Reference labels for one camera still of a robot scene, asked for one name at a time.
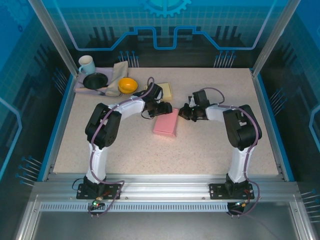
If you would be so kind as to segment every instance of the black bowl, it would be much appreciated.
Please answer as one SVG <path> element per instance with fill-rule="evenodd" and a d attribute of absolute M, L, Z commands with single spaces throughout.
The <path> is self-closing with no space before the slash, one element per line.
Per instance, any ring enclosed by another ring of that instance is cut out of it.
<path fill-rule="evenodd" d="M 101 89 L 108 86 L 108 77 L 102 73 L 95 72 L 83 79 L 83 85 L 91 90 Z"/>

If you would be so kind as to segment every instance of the speckled table surface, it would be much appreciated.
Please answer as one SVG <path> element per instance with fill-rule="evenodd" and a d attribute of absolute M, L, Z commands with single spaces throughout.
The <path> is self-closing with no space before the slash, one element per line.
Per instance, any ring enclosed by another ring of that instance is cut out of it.
<path fill-rule="evenodd" d="M 262 129 L 262 139 L 255 148 L 249 174 L 277 175 L 278 170 L 269 142 L 257 95 L 247 68 L 129 68 L 138 91 L 148 77 L 156 83 L 171 84 L 174 108 L 188 102 L 188 96 L 204 88 L 214 87 L 225 95 L 226 105 L 248 104 Z M 221 96 L 207 91 L 210 103 Z M 109 98 L 77 93 L 74 98 L 62 143 L 54 166 L 55 173 L 86 173 L 89 143 L 85 127 L 98 103 L 115 104 L 128 96 Z M 106 172 L 113 174 L 226 174 L 231 165 L 232 146 L 225 126 L 218 121 L 187 121 L 178 117 L 175 138 L 155 135 L 156 119 L 133 115 L 120 124 L 117 139 L 110 147 Z"/>

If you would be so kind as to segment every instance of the yellow sponge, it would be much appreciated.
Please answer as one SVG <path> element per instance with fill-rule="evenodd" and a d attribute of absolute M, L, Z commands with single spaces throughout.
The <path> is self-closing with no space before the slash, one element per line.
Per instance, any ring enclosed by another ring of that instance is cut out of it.
<path fill-rule="evenodd" d="M 173 97 L 170 83 L 157 83 L 157 85 L 163 90 L 163 98 L 161 99 L 161 102 L 170 102 Z"/>

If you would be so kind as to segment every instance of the teal mug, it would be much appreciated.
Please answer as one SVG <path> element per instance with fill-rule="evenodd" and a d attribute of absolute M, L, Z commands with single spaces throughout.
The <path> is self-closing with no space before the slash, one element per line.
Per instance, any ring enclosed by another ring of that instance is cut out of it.
<path fill-rule="evenodd" d="M 92 56 L 84 55 L 79 58 L 79 72 L 82 74 L 94 74 L 96 72 L 96 66 Z"/>

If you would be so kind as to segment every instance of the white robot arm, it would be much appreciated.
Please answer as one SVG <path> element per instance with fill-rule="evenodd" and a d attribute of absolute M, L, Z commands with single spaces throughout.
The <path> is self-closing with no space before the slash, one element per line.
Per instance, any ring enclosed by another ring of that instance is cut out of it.
<path fill-rule="evenodd" d="M 99 103 L 85 128 L 89 141 L 90 158 L 89 169 L 84 177 L 83 184 L 93 192 L 101 194 L 104 187 L 102 181 L 106 178 L 106 161 L 109 147 L 116 140 L 120 122 L 131 115 L 148 111 L 150 117 L 172 113 L 172 106 L 168 102 L 160 102 L 163 90 L 157 84 L 149 84 L 148 89 L 135 93 L 128 100 L 119 104 L 104 105 Z M 99 125 L 106 118 L 101 128 Z"/>
<path fill-rule="evenodd" d="M 258 122 L 249 105 L 229 107 L 210 104 L 203 89 L 194 92 L 192 95 L 189 96 L 189 103 L 185 103 L 184 107 L 179 110 L 179 116 L 194 122 L 197 120 L 215 120 L 225 123 L 228 140 L 233 147 L 232 162 L 226 175 L 226 182 L 223 187 L 220 185 L 218 190 L 223 192 L 222 188 L 224 188 L 227 192 L 227 198 L 238 198 L 244 194 L 244 190 L 252 190 L 245 173 L 256 144 L 255 127 L 243 112 L 246 112 L 254 121 L 258 131 L 258 139 L 260 139 L 262 131 Z M 222 194 L 216 194 L 216 196 L 215 199 L 220 199 L 219 197 Z"/>

